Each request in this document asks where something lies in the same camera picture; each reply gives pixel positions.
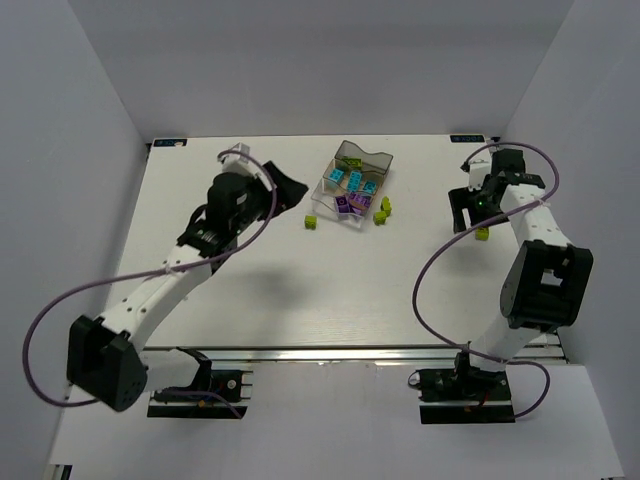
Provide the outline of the small teal lego brick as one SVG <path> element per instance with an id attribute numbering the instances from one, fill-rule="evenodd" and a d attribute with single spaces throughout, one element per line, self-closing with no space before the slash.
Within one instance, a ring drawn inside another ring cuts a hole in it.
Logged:
<path id="1" fill-rule="evenodd" d="M 367 181 L 362 187 L 362 192 L 365 194 L 373 195 L 376 191 L 376 188 L 377 186 L 375 182 Z"/>

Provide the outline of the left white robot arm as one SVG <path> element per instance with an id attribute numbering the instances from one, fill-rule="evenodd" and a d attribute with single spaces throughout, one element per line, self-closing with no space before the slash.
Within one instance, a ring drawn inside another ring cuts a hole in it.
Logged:
<path id="1" fill-rule="evenodd" d="M 308 191 L 273 162 L 263 170 L 268 183 L 240 162 L 216 175 L 206 202 L 193 211 L 167 256 L 164 271 L 147 276 L 98 317 L 81 316 L 73 322 L 66 367 L 73 385 L 116 412 L 131 407 L 144 392 L 215 396 L 212 362 L 206 355 L 181 347 L 148 352 L 145 346 L 178 304 L 233 254 L 241 233 L 297 206 Z"/>

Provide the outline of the green sloped lego piece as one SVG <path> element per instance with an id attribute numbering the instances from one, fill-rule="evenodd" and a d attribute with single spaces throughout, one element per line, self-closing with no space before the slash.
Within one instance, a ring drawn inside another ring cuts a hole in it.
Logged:
<path id="1" fill-rule="evenodd" d="M 490 230 L 488 227 L 478 228 L 475 231 L 475 239 L 479 241 L 487 241 L 490 236 Z"/>

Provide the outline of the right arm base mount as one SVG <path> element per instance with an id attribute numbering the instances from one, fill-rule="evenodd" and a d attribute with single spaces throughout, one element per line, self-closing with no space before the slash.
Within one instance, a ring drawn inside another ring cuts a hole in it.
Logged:
<path id="1" fill-rule="evenodd" d="M 463 379 L 453 369 L 411 373 L 408 387 L 419 393 L 423 425 L 481 425 L 515 422 L 505 372 L 489 380 Z"/>

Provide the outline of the round teal lego piece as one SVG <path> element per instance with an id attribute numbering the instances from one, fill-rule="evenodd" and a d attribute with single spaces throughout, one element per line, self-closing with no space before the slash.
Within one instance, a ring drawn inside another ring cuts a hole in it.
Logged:
<path id="1" fill-rule="evenodd" d="M 330 182 L 336 183 L 336 184 L 340 184 L 342 182 L 342 179 L 344 177 L 345 172 L 343 170 L 334 168 L 331 173 L 328 176 L 328 180 Z"/>

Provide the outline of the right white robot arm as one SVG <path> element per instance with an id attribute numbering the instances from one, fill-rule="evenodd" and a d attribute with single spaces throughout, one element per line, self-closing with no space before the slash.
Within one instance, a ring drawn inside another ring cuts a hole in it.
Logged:
<path id="1" fill-rule="evenodd" d="M 561 231 L 543 198 L 545 183 L 527 172 L 523 151 L 494 150 L 461 169 L 468 184 L 449 193 L 454 232 L 479 231 L 494 219 L 511 226 L 519 247 L 496 319 L 469 345 L 470 370 L 492 376 L 539 335 L 575 322 L 593 255 Z"/>

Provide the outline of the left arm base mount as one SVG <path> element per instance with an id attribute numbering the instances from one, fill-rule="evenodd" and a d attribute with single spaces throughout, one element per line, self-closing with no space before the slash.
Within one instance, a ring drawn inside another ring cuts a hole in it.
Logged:
<path id="1" fill-rule="evenodd" d="M 248 409 L 253 371 L 219 364 L 193 349 L 145 351 L 149 418 L 240 420 Z"/>

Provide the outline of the purple 2x4 lego plate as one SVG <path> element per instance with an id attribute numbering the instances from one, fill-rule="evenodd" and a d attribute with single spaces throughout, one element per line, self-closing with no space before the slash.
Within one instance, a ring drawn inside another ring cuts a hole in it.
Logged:
<path id="1" fill-rule="evenodd" d="M 366 210 L 371 205 L 371 197 L 369 195 L 352 192 L 349 196 L 350 205 L 357 210 Z"/>

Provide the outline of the purple curved lego piece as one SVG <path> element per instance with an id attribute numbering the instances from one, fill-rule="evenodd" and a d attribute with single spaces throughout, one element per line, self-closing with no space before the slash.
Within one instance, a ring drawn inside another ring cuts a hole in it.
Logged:
<path id="1" fill-rule="evenodd" d="M 334 198 L 335 210 L 338 215 L 347 215 L 350 213 L 350 204 L 344 195 Z"/>

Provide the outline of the green 2x4 lego brick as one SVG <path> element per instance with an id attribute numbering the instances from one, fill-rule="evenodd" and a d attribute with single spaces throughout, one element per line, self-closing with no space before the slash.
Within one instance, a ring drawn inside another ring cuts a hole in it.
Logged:
<path id="1" fill-rule="evenodd" d="M 357 157 L 342 157 L 341 161 L 353 169 L 361 169 L 363 165 L 362 159 Z"/>

